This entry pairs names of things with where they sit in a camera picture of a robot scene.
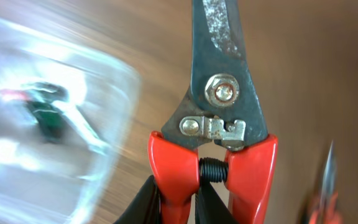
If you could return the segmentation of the black red handled screwdriver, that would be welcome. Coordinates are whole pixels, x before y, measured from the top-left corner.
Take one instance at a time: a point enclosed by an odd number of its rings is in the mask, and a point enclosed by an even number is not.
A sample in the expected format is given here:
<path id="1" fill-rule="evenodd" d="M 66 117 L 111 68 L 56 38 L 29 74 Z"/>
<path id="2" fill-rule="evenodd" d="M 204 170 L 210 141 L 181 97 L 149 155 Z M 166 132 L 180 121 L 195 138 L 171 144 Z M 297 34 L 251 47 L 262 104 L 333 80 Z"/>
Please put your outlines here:
<path id="1" fill-rule="evenodd" d="M 23 90 L 15 90 L 15 89 L 2 89 L 0 90 L 1 98 L 4 101 L 12 101 L 12 100 L 21 100 L 27 101 L 28 96 Z"/>

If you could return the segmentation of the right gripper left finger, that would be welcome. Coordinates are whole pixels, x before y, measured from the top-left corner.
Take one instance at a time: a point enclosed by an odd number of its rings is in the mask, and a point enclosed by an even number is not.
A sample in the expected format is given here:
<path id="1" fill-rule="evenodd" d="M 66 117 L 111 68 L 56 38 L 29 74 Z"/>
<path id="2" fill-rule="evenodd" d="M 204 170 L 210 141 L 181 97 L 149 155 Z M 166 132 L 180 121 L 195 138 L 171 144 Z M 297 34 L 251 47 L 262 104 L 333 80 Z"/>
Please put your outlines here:
<path id="1" fill-rule="evenodd" d="M 160 217 L 160 191 L 151 175 L 114 224 L 159 224 Z"/>

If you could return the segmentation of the red handled snips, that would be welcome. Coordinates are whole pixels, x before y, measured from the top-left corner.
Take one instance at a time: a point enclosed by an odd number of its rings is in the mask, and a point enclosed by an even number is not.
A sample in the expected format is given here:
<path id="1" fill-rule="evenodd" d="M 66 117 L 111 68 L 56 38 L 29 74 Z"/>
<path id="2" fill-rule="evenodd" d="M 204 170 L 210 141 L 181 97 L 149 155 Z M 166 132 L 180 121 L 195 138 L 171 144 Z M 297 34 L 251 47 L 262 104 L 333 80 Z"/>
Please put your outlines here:
<path id="1" fill-rule="evenodd" d="M 193 1 L 190 85 L 150 134 L 161 223 L 186 223 L 209 182 L 238 223 L 263 223 L 278 139 L 267 130 L 246 59 L 236 1 Z"/>

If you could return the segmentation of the silver combination wrench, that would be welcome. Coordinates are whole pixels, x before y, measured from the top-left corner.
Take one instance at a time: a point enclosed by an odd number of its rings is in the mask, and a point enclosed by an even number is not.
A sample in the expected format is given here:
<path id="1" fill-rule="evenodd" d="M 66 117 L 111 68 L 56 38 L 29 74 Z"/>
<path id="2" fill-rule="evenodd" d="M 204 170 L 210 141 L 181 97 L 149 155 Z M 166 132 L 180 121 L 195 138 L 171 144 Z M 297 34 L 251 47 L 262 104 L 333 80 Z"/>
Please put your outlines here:
<path id="1" fill-rule="evenodd" d="M 66 130 L 71 127 L 84 140 L 89 151 L 105 155 L 109 150 L 109 144 L 99 136 L 77 105 L 70 100 L 69 91 L 65 87 L 49 82 L 30 82 L 22 85 L 21 90 L 28 96 L 26 107 L 28 101 L 46 102 L 54 106 L 67 123 Z"/>

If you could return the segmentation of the clear plastic container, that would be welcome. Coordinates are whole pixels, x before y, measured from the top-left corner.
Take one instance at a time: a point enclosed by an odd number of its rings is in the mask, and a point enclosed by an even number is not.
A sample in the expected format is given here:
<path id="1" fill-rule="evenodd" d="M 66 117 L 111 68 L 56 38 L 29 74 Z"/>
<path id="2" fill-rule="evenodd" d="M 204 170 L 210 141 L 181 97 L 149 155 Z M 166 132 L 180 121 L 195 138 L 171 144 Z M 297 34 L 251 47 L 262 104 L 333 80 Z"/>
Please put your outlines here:
<path id="1" fill-rule="evenodd" d="M 139 90 L 125 62 L 0 18 L 0 223 L 88 223 Z"/>

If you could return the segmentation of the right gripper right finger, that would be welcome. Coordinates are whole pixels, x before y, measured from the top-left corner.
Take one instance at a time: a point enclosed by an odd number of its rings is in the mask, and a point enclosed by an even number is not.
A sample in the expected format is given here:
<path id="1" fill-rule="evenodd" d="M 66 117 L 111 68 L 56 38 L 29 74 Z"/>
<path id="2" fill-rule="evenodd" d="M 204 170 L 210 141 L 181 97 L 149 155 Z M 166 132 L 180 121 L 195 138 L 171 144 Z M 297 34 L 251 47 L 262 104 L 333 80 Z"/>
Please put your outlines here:
<path id="1" fill-rule="evenodd" d="M 238 224 L 209 182 L 201 183 L 196 198 L 196 224 Z"/>

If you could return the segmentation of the orange black needle-nose pliers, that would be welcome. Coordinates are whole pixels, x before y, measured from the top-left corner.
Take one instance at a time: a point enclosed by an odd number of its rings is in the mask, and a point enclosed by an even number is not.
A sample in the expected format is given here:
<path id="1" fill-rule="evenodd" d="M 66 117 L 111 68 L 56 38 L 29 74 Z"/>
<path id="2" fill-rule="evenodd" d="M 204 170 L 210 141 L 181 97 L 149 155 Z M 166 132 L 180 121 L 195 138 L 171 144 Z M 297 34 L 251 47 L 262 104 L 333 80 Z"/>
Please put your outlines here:
<path id="1" fill-rule="evenodd" d="M 343 224 L 338 210 L 338 191 L 336 189 L 337 161 L 334 141 L 323 159 L 316 177 L 313 191 L 303 204 L 297 223 L 299 224 Z"/>

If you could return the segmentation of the green handled screwdriver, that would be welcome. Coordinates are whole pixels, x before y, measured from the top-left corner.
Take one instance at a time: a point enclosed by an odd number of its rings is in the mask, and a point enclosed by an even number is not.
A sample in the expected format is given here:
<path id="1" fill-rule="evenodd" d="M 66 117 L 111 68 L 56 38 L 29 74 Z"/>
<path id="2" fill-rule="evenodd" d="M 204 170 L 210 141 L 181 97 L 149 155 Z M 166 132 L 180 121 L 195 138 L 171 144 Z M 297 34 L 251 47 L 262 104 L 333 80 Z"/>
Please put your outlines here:
<path id="1" fill-rule="evenodd" d="M 27 109 L 36 119 L 44 140 L 60 144 L 67 128 L 67 123 L 60 112 L 50 103 L 39 101 L 28 101 Z"/>

